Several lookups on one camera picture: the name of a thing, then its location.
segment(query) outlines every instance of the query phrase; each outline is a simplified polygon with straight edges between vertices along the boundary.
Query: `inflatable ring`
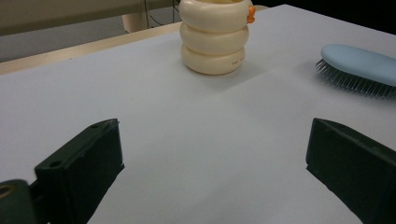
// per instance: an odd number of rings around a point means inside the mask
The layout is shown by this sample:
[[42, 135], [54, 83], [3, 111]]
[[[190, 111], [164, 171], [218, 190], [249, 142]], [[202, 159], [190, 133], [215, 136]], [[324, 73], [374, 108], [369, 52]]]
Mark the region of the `inflatable ring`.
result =
[[182, 0], [180, 18], [190, 27], [212, 33], [229, 33], [248, 23], [250, 0]]
[[240, 50], [248, 42], [248, 26], [231, 33], [207, 33], [190, 28], [185, 22], [180, 26], [183, 43], [196, 52], [208, 55], [226, 55]]
[[187, 48], [181, 47], [181, 60], [190, 69], [207, 75], [223, 75], [238, 68], [245, 59], [245, 49], [223, 56], [204, 55]]

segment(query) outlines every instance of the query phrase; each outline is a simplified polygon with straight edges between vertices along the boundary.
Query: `white table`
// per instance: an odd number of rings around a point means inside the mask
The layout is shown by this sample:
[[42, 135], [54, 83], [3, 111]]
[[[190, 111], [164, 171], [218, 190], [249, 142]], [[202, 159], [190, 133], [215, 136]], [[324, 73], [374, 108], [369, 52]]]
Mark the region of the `white table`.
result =
[[396, 57], [396, 36], [290, 6], [256, 18], [227, 76], [184, 66], [178, 32], [0, 76], [0, 180], [33, 182], [50, 153], [117, 118], [126, 168], [90, 223], [361, 223], [305, 170], [311, 122], [396, 148], [396, 102], [329, 86], [314, 65], [331, 43]]

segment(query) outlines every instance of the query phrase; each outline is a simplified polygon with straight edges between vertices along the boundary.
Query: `orange toy part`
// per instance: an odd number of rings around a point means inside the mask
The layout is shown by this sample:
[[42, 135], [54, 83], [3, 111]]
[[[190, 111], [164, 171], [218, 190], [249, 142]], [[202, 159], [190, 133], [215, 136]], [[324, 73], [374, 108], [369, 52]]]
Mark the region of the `orange toy part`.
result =
[[256, 20], [254, 19], [254, 13], [256, 13], [256, 8], [254, 6], [248, 7], [247, 23], [253, 23]]

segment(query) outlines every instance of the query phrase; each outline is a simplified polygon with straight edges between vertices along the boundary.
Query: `brush bristle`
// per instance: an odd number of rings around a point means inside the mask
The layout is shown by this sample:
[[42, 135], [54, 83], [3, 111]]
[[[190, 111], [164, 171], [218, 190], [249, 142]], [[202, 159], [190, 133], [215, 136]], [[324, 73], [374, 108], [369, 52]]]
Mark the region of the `brush bristle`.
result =
[[396, 87], [342, 72], [323, 59], [317, 62], [315, 67], [324, 79], [343, 89], [374, 98], [390, 99], [396, 97]]

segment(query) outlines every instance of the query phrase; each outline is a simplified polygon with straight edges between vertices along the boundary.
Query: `dark background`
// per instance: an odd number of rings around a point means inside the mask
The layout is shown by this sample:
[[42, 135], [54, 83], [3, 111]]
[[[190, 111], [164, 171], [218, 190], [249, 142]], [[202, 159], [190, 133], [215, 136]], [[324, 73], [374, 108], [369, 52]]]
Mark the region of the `dark background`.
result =
[[287, 4], [396, 35], [396, 7], [391, 6], [390, 0], [252, 0], [252, 2], [254, 5], [267, 7]]

